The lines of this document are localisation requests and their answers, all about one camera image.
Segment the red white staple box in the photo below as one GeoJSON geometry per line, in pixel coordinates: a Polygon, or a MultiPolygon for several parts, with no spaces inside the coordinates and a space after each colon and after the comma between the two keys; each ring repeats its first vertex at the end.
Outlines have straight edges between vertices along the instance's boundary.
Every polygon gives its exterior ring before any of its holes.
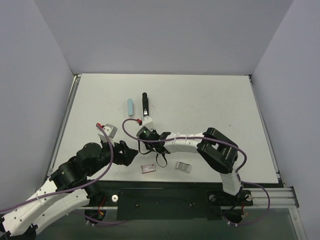
{"type": "Polygon", "coordinates": [[[152,172],[156,171],[156,166],[155,166],[154,163],[141,165],[140,167],[141,167],[141,173],[142,174],[152,173],[152,172]]]}

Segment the light blue white stapler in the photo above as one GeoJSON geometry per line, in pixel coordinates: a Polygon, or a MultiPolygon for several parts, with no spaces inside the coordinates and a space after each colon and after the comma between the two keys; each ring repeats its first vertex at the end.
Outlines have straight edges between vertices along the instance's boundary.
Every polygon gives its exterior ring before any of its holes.
{"type": "Polygon", "coordinates": [[[131,98],[127,99],[127,114],[129,118],[134,116],[134,102],[131,98]]]}

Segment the staple box tray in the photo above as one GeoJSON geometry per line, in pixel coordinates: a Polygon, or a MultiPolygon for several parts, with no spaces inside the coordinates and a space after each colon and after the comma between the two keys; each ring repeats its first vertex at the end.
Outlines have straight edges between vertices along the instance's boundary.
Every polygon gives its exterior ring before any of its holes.
{"type": "Polygon", "coordinates": [[[191,169],[192,169],[192,165],[188,164],[188,163],[184,163],[184,162],[178,161],[176,163],[175,169],[179,170],[179,171],[182,171],[182,172],[190,173],[191,169]]]}

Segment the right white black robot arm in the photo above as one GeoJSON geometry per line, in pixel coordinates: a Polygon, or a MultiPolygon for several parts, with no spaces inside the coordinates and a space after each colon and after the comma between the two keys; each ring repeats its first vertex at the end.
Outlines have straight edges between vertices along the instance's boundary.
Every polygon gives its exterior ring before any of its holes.
{"type": "Polygon", "coordinates": [[[209,127],[197,134],[178,134],[150,130],[143,126],[136,137],[147,150],[158,155],[173,153],[199,154],[206,163],[220,174],[224,201],[236,204],[242,197],[242,184],[234,166],[238,159],[238,146],[215,128],[209,127]]]}

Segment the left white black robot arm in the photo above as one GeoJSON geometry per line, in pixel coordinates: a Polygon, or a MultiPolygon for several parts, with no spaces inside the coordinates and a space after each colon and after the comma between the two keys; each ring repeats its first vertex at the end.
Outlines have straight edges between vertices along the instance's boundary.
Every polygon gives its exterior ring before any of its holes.
{"type": "Polygon", "coordinates": [[[21,205],[0,218],[5,237],[33,240],[44,228],[73,210],[99,205],[104,193],[89,178],[111,164],[129,166],[139,152],[125,141],[87,143],[75,156],[61,164],[44,184],[21,205]]]}

